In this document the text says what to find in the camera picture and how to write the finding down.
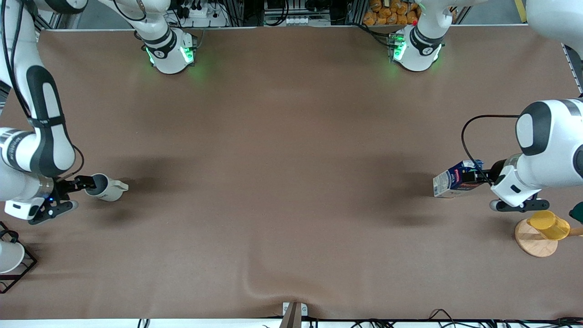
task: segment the table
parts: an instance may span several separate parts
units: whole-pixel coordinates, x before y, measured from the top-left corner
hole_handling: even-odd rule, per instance
[[[431,186],[466,158],[469,118],[579,95],[563,49],[528,27],[445,42],[412,73],[356,28],[212,30],[196,66],[162,75],[132,32],[43,32],[82,173],[130,189],[73,195],[40,226],[3,214],[38,265],[0,317],[260,317],[289,300],[325,318],[580,315],[583,241],[530,257],[512,240],[528,214],[491,211],[485,186]],[[0,123],[26,128],[14,98]],[[474,123],[470,151],[518,152],[513,125]],[[581,190],[541,196],[567,218]]]

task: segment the yellow cup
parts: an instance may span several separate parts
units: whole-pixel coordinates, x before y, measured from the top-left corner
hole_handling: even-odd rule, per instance
[[[551,211],[539,211],[526,220],[531,227],[535,228],[548,240],[561,240],[569,235],[571,227],[569,223]]]

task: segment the cardboard box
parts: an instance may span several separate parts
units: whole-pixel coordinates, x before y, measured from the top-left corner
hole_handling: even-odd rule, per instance
[[[480,169],[484,163],[477,159]],[[433,196],[441,198],[454,198],[481,185],[481,182],[464,181],[463,173],[477,172],[471,160],[463,160],[444,173],[433,178]]]

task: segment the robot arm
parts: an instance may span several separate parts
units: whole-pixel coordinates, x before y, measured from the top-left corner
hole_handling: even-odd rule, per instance
[[[61,13],[80,12],[85,5],[86,0],[38,2],[43,9]],[[0,201],[6,201],[6,213],[26,220],[53,218],[76,208],[76,202],[69,201],[66,194],[82,187],[56,179],[71,168],[75,151],[57,86],[38,54],[31,14],[34,10],[33,3],[22,0],[1,3],[0,58],[5,65],[0,65],[0,79],[12,87],[30,111],[27,116],[34,132],[0,128]],[[84,182],[85,186],[94,186],[89,180]]]
[[[136,29],[146,44],[150,62],[164,74],[175,74],[194,64],[196,38],[171,28],[164,14],[170,0],[99,0]]]
[[[583,55],[583,5],[579,0],[528,0],[528,25],[537,33],[557,40]]]
[[[583,185],[583,98],[530,104],[516,122],[522,153],[504,163],[491,190],[521,207],[545,188]]]
[[[415,0],[422,7],[416,26],[406,26],[401,31],[404,41],[393,59],[410,71],[428,69],[437,60],[441,42],[452,23],[450,6],[472,6],[488,0]]]
[[[64,12],[81,10],[85,6],[77,0],[65,4],[69,7],[61,8]],[[0,128],[2,160],[19,171],[55,177],[70,169],[75,161],[57,86],[38,54],[34,23],[28,8],[20,0],[3,0],[3,8],[2,28],[5,30],[2,34],[6,47],[3,44],[0,55],[9,58],[10,64],[0,67],[0,79],[18,93],[24,106],[30,110],[29,124],[34,132]],[[17,40],[15,52],[12,48],[14,39]]]

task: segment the white mug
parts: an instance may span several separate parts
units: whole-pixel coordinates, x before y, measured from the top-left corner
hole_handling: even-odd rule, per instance
[[[9,234],[10,242],[0,240],[0,273],[10,272],[22,262],[24,258],[24,246],[18,242],[18,233],[12,230],[2,230],[0,238]]]
[[[95,181],[95,189],[85,189],[85,193],[91,197],[97,197],[104,201],[116,201],[120,199],[124,191],[129,189],[127,184],[119,180],[112,180],[103,173],[97,173],[91,177]]]

